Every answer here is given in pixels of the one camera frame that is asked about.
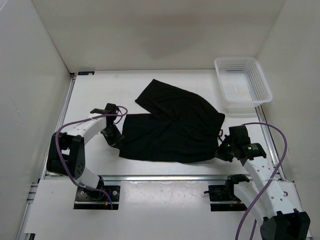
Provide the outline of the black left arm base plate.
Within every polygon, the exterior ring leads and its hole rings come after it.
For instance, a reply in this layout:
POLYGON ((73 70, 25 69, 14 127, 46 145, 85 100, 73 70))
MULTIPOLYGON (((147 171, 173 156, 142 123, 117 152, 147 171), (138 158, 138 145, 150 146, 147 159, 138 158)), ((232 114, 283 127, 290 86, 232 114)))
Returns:
POLYGON ((83 187, 76 190, 73 208, 75 210, 118 210, 121 193, 120 185, 105 185, 104 191, 109 195, 112 204, 107 196, 100 191, 89 191, 83 187))

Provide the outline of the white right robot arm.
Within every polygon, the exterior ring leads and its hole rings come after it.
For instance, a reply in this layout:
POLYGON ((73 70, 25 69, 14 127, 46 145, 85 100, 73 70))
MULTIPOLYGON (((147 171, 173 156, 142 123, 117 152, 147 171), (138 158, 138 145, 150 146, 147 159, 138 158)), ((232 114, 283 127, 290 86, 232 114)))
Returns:
POLYGON ((259 143, 252 143, 246 133, 231 132, 225 136, 216 152, 217 158, 231 162, 237 159, 251 176, 228 176, 224 193, 230 200, 239 199, 246 211, 239 223, 252 214, 260 225, 263 240, 305 240, 310 217, 299 211, 286 196, 268 163, 266 152, 259 143))

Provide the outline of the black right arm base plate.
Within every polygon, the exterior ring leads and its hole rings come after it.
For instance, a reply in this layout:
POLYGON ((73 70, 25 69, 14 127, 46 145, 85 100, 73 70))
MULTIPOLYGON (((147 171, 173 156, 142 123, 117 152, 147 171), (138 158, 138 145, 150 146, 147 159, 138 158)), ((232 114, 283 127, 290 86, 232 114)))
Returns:
POLYGON ((239 183, 249 183, 250 180, 244 174, 230 175, 224 184, 209 185, 208 190, 204 191, 209 196, 211 212, 244 212, 247 210, 242 201, 234 193, 235 185, 239 183))

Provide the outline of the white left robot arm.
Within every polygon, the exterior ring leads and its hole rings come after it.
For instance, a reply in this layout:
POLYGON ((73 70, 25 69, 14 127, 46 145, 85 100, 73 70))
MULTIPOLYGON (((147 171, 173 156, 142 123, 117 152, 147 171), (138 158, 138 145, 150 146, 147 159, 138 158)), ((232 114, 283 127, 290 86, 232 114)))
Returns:
POLYGON ((85 146, 102 130, 114 127, 113 121, 120 114, 91 113, 88 118, 61 126, 52 135, 46 169, 55 174, 68 176, 78 187, 87 189, 93 200, 105 194, 101 178, 86 168, 85 146))

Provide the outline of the black shorts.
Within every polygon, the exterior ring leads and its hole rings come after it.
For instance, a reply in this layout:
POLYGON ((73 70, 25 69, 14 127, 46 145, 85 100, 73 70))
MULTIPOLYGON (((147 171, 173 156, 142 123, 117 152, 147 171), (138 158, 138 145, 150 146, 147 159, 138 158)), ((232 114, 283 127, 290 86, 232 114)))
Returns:
POLYGON ((125 117, 120 157, 183 164, 214 158, 226 116, 203 97, 153 79, 135 102, 147 113, 125 117))

